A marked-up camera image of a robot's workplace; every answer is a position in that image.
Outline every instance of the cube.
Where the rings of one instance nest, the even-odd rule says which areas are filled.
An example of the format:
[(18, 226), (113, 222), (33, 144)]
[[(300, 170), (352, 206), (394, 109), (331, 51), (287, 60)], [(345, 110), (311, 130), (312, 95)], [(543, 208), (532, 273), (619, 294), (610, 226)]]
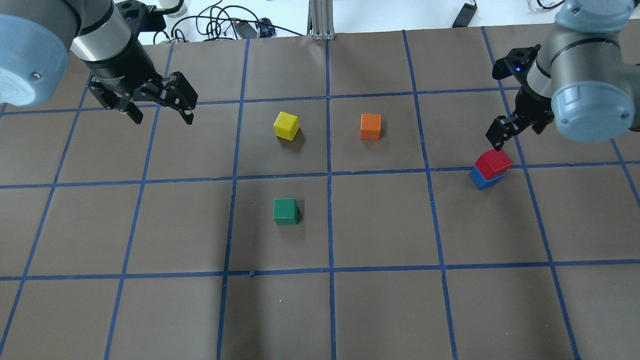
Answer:
[(273, 201), (273, 220), (280, 226), (296, 225), (298, 223), (296, 199), (275, 199)]
[(491, 149), (476, 160), (476, 168), (485, 180), (504, 174), (512, 165), (513, 162), (504, 150)]
[(288, 141), (293, 141), (298, 130), (300, 130), (298, 117), (284, 111), (278, 114), (276, 121), (273, 123), (273, 131), (276, 133), (276, 136)]
[(360, 118), (360, 139), (379, 140), (382, 132), (382, 115), (362, 114)]
[(498, 175), (493, 179), (487, 180), (480, 173), (480, 170), (478, 170), (477, 167), (474, 167), (474, 169), (471, 170), (471, 173), (469, 174), (469, 176), (471, 177), (471, 180), (474, 181), (474, 184), (476, 184), (476, 188), (478, 188), (478, 190), (484, 190), (489, 186), (493, 186), (497, 184), (504, 177), (504, 174)]

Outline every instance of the orange cube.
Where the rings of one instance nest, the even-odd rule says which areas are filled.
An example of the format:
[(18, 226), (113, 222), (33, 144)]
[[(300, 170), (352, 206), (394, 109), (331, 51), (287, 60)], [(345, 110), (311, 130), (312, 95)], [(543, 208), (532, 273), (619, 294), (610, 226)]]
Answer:
[(360, 120), (360, 139), (379, 140), (382, 131), (382, 115), (362, 114)]

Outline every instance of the white floor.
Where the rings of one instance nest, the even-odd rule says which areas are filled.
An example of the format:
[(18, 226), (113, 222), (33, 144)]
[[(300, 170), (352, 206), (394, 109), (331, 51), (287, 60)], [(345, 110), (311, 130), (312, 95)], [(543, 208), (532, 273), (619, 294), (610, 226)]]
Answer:
[[(142, 0), (145, 4), (157, 5), (158, 0)], [(559, 10), (541, 11), (536, 0), (476, 0), (478, 10), (469, 26), (492, 26), (512, 24), (544, 24), (554, 21)], [(551, 4), (559, 0), (541, 0)], [(213, 0), (185, 0), (188, 12), (183, 15), (197, 15), (204, 8), (214, 4)], [(337, 33), (361, 33), (374, 31), (393, 31), (401, 29), (437, 29), (450, 28), (458, 12), (465, 3), (472, 0), (333, 0), (334, 26)], [(249, 8), (258, 17), (268, 17), (277, 26), (298, 33), (307, 29), (307, 0), (223, 0), (220, 6), (241, 5)], [(233, 17), (251, 19), (251, 15), (238, 8), (228, 9)], [(632, 18), (640, 18), (640, 7)], [(167, 17), (170, 29), (177, 19)], [(201, 21), (204, 29), (206, 20)], [(185, 20), (178, 26), (187, 40), (205, 39), (195, 31), (195, 20)], [(277, 36), (289, 36), (278, 30)], [(152, 43), (153, 34), (143, 33), (140, 41)]]

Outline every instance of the blue cap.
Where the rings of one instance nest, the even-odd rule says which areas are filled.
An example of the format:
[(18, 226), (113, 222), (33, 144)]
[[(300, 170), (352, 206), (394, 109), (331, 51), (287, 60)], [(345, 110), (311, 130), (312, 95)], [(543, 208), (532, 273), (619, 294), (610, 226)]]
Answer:
[(626, 132), (636, 115), (633, 101), (619, 88), (596, 81), (561, 87), (551, 99), (556, 127), (577, 142), (603, 141)]
[(634, 0), (566, 0), (556, 23), (583, 33), (615, 33), (627, 26)]
[(0, 103), (16, 106), (49, 100), (67, 70), (69, 55), (47, 28), (0, 14)]

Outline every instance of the yellow cube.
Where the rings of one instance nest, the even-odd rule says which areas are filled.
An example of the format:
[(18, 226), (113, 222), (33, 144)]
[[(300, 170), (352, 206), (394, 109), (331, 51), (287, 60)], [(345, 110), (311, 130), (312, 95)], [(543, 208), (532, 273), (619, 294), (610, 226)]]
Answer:
[(279, 138), (293, 141), (296, 134), (300, 130), (300, 123), (298, 117), (281, 111), (276, 118), (276, 122), (273, 123), (273, 131)]

